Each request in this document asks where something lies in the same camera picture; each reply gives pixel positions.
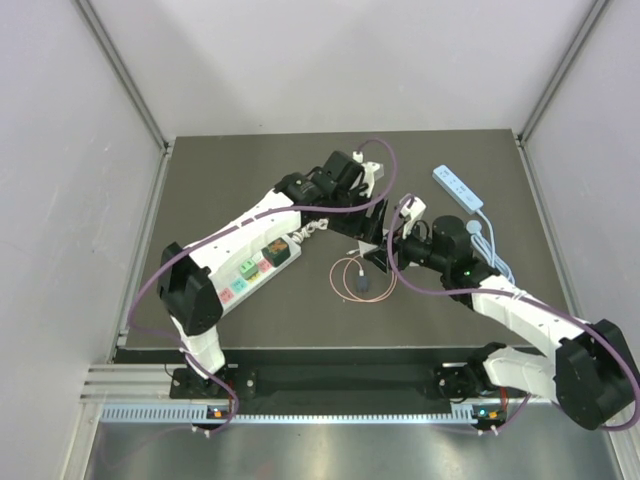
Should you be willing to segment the white cube plug adapter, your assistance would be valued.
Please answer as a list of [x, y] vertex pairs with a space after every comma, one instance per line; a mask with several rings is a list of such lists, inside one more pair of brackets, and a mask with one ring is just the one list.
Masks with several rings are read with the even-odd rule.
[[359, 254], [364, 257], [367, 254], [376, 252], [380, 249], [380, 246], [378, 244], [371, 244], [371, 243], [367, 243], [367, 242], [358, 242], [358, 250], [359, 250]]

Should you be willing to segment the small dark blue charger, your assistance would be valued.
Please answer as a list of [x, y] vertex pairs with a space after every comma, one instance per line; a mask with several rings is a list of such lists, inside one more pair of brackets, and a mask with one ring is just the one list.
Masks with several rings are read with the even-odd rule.
[[356, 279], [356, 291], [358, 293], [366, 293], [369, 291], [369, 285], [370, 282], [368, 276], [363, 269], [360, 269]]

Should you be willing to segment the dark green plug adapter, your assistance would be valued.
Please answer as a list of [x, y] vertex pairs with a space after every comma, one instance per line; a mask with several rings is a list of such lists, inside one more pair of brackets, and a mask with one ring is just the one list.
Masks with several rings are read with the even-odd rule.
[[289, 243], [284, 237], [279, 237], [271, 241], [268, 245], [262, 248], [261, 253], [274, 268], [278, 268], [291, 257]]

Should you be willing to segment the light green plug adapter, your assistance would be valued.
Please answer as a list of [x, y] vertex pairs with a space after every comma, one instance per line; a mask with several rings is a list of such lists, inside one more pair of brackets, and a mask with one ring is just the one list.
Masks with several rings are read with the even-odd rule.
[[249, 280], [259, 272], [259, 266], [252, 259], [247, 259], [239, 266], [239, 273], [244, 280]]

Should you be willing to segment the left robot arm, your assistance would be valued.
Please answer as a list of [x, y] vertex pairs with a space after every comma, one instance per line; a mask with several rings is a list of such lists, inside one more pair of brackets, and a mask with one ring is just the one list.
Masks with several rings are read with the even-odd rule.
[[387, 202], [371, 197], [383, 175], [383, 165], [362, 153], [335, 151], [309, 173], [283, 177], [216, 240], [165, 248], [161, 261], [170, 267], [157, 292], [197, 390], [209, 397], [224, 390], [218, 322], [300, 255], [305, 234], [326, 228], [369, 244], [382, 240]]

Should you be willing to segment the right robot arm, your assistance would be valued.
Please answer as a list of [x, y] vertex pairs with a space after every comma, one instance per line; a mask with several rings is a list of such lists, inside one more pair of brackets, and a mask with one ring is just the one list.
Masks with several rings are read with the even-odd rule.
[[364, 240], [366, 258], [400, 274], [409, 266], [439, 274], [440, 295], [506, 327], [536, 351], [490, 343], [465, 365], [469, 388], [487, 396], [514, 388], [557, 404], [586, 430], [607, 427], [628, 406], [639, 405], [639, 370], [621, 329], [603, 319], [589, 323], [545, 304], [518, 288], [476, 254], [474, 237], [455, 216], [421, 229], [407, 216], [391, 229], [375, 221]]

